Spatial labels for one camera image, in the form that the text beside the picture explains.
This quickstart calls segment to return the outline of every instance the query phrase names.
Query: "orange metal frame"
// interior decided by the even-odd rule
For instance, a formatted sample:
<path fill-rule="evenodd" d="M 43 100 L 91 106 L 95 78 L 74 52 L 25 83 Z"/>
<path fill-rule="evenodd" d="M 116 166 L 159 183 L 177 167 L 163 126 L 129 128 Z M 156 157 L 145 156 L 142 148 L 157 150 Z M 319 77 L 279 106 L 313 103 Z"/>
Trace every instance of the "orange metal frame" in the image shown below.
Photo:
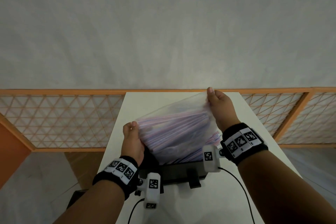
<path fill-rule="evenodd" d="M 281 136 L 287 131 L 292 122 L 296 119 L 299 113 L 304 109 L 305 105 L 317 92 L 336 92 L 336 87 L 308 87 L 308 88 L 275 88 L 275 89 L 219 89 L 223 92 L 239 92 L 241 94 L 267 94 L 267 93 L 304 93 L 289 113 L 288 117 L 284 120 L 283 124 L 279 127 L 274 135 L 274 140 L 279 141 Z M 127 92 L 203 92 L 205 89 L 193 90 L 25 90 L 25 89 L 12 89 L 1 90 L 0 95 L 124 95 Z M 31 151 L 48 151 L 48 152 L 68 152 L 68 151 L 105 151 L 105 148 L 38 148 L 19 132 L 3 115 L 0 115 L 0 124 L 3 124 L 10 130 L 15 137 L 17 137 L 28 149 Z M 280 144 L 282 148 L 295 148 L 295 147 L 336 147 L 336 144 Z"/>

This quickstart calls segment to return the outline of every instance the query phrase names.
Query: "bag of straws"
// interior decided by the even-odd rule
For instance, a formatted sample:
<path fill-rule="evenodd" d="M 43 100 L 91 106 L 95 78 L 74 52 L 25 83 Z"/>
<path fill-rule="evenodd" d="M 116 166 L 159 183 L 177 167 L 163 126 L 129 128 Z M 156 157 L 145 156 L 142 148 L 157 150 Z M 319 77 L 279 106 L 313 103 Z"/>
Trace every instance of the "bag of straws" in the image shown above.
<path fill-rule="evenodd" d="M 140 140 L 160 164 L 202 160 L 202 147 L 220 142 L 206 92 L 166 105 L 136 121 Z"/>

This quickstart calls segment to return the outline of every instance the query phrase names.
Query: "person's left forearm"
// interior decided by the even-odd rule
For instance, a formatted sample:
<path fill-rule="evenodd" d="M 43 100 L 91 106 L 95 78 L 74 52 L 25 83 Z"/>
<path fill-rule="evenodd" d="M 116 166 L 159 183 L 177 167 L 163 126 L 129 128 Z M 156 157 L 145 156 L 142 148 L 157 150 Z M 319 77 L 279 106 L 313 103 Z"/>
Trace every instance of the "person's left forearm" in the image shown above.
<path fill-rule="evenodd" d="M 124 201 L 125 195 L 119 185 L 101 180 L 67 209 L 54 224 L 115 223 Z"/>

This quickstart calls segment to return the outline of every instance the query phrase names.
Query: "bundle of straws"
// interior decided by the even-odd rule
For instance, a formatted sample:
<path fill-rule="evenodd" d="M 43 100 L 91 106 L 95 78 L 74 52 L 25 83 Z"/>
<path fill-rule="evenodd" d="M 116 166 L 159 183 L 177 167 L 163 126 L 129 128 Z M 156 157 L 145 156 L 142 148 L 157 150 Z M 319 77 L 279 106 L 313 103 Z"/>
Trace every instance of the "bundle of straws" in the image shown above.
<path fill-rule="evenodd" d="M 206 139 L 205 131 L 210 126 L 210 117 L 206 110 L 184 111 L 170 115 L 143 117 L 137 120 L 141 141 L 149 148 L 155 157 L 167 156 L 168 149 L 183 151 L 183 157 L 174 158 L 165 164 L 181 163 L 202 160 L 202 148 L 184 147 L 193 143 L 200 146 L 204 144 L 218 145 L 221 135 L 216 132 Z"/>

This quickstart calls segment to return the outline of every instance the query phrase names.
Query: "person's left hand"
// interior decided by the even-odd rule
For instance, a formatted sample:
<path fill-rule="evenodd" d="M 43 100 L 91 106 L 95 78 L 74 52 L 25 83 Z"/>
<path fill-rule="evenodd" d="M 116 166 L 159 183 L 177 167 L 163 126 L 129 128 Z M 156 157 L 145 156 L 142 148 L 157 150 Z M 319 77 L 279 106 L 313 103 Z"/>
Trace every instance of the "person's left hand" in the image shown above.
<path fill-rule="evenodd" d="M 129 122 L 123 127 L 124 141 L 121 147 L 121 156 L 134 158 L 138 166 L 144 160 L 145 146 L 139 138 L 139 127 L 135 121 Z"/>

